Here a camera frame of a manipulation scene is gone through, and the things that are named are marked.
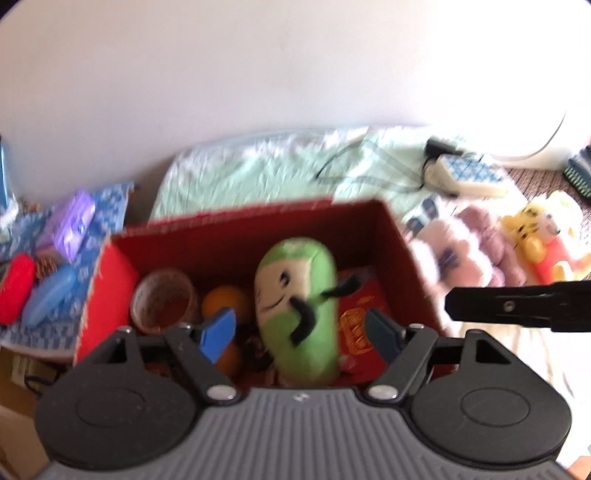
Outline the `blue bag with clip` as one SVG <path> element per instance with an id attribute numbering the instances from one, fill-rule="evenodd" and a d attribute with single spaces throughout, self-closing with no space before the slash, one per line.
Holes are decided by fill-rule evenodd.
<path id="1" fill-rule="evenodd" d="M 8 171 L 6 167 L 6 155 L 3 142 L 0 142 L 0 178 L 0 227 L 2 232 L 7 232 L 10 230 L 11 225 L 14 223 L 18 216 L 19 204 L 9 186 Z"/>

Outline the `white bunny plush toy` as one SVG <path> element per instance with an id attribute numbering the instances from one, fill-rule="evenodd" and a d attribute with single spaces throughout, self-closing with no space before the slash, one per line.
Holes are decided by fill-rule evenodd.
<path id="1" fill-rule="evenodd" d="M 454 336 L 455 327 L 445 312 L 445 295 L 449 289 L 442 280 L 439 264 L 431 247 L 422 240 L 413 239 L 409 242 L 408 249 L 415 262 L 426 296 L 438 316 L 440 327 L 448 336 Z"/>

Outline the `green avocado plush toy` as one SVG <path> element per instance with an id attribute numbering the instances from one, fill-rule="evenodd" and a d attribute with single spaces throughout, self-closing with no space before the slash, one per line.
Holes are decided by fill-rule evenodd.
<path id="1" fill-rule="evenodd" d="M 284 384 L 325 386 L 339 374 L 338 301 L 332 253 L 311 238 L 271 247 L 256 270 L 256 321 Z"/>

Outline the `mauve teddy bear plush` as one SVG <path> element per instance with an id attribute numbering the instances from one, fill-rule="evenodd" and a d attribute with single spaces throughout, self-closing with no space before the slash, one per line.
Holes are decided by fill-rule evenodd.
<path id="1" fill-rule="evenodd" d="M 480 250 L 491 262 L 492 279 L 486 286 L 524 286 L 527 274 L 519 264 L 514 247 L 494 222 L 489 211 L 478 205 L 469 205 L 457 217 L 478 237 Z"/>

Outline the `light green bed sheet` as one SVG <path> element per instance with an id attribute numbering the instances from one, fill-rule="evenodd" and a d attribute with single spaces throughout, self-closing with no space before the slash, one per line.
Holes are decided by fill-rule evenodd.
<path id="1" fill-rule="evenodd" d="M 177 154 L 159 186 L 151 220 L 266 202 L 379 198 L 403 219 L 432 192 L 422 175 L 421 127 L 361 127 L 242 137 Z M 554 386 L 572 410 L 559 460 L 590 453 L 587 333 L 489 325 L 486 331 Z"/>

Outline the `red packet in box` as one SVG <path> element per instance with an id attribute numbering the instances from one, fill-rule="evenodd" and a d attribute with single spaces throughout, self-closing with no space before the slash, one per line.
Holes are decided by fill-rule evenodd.
<path id="1" fill-rule="evenodd" d="M 386 363 L 366 334 L 366 316 L 370 309 L 389 313 L 380 281 L 369 269 L 342 271 L 339 279 L 356 275 L 362 287 L 351 296 L 339 299 L 339 350 L 344 358 L 335 386 L 365 385 L 377 379 Z"/>

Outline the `white fluffy plush toy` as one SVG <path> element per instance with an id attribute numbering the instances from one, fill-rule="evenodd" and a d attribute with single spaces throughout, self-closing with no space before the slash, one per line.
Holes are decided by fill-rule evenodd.
<path id="1" fill-rule="evenodd" d="M 493 267 L 480 250 L 478 237 L 459 218 L 441 213 L 438 195 L 424 199 L 404 223 L 410 241 L 422 240 L 431 247 L 448 289 L 486 287 L 492 279 Z"/>

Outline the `red cardboard box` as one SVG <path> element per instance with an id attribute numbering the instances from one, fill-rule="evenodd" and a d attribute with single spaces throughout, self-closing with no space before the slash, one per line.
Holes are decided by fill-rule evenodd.
<path id="1" fill-rule="evenodd" d="M 75 361 L 128 324 L 132 294 L 150 272 L 178 269 L 204 292 L 252 284 L 264 254 L 281 240 L 308 237 L 329 248 L 341 270 L 370 268 L 387 311 L 401 325 L 443 332 L 390 208 L 379 200 L 288 202 L 151 222 L 103 244 L 80 321 Z"/>

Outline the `yellow tiger plush toy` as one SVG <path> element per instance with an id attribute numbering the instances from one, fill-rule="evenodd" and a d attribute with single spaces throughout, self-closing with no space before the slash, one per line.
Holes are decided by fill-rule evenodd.
<path id="1" fill-rule="evenodd" d="M 548 285 L 590 274 L 590 248 L 581 240 L 582 210 L 559 190 L 533 198 L 501 225 L 534 281 Z"/>

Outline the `red glasses case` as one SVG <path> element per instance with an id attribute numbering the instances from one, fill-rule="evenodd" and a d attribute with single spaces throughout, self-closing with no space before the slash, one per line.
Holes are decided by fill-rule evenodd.
<path id="1" fill-rule="evenodd" d="M 16 255 L 8 264 L 1 280 L 0 323 L 17 322 L 35 282 L 35 262 L 25 253 Z"/>

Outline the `white blue power strip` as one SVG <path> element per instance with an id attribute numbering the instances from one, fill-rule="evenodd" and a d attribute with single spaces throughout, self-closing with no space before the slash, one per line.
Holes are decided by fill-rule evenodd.
<path id="1" fill-rule="evenodd" d="M 426 180 L 431 186 L 455 196 L 502 197 L 511 182 L 502 168 L 472 157 L 440 155 L 427 168 Z"/>

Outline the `patterned brown table cloth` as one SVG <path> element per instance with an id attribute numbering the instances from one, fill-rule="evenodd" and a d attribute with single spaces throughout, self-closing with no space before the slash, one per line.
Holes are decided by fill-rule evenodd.
<path id="1" fill-rule="evenodd" d="M 581 196 L 565 179 L 563 173 L 558 170 L 509 168 L 507 172 L 517 188 L 527 199 L 532 199 L 542 194 L 550 194 L 556 190 L 563 190 L 572 196 L 580 205 L 584 207 L 590 205 L 590 201 Z"/>

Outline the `stack of folded clothes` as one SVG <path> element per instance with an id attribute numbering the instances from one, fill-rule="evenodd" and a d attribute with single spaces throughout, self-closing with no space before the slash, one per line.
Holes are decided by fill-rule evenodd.
<path id="1" fill-rule="evenodd" d="M 581 149 L 567 161 L 564 178 L 586 203 L 591 201 L 591 145 Z"/>

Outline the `black power adapter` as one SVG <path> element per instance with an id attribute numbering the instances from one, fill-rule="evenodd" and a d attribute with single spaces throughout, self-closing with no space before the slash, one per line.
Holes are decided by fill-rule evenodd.
<path id="1" fill-rule="evenodd" d="M 441 155 L 462 156 L 466 151 L 453 143 L 431 137 L 426 142 L 424 153 L 429 159 L 438 159 Z"/>

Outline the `blue glasses case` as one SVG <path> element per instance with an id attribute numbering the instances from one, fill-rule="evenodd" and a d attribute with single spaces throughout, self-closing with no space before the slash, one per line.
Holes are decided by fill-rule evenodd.
<path id="1" fill-rule="evenodd" d="M 57 269 L 32 290 L 22 312 L 22 324 L 27 328 L 40 325 L 73 289 L 75 283 L 76 272 L 71 265 Z"/>

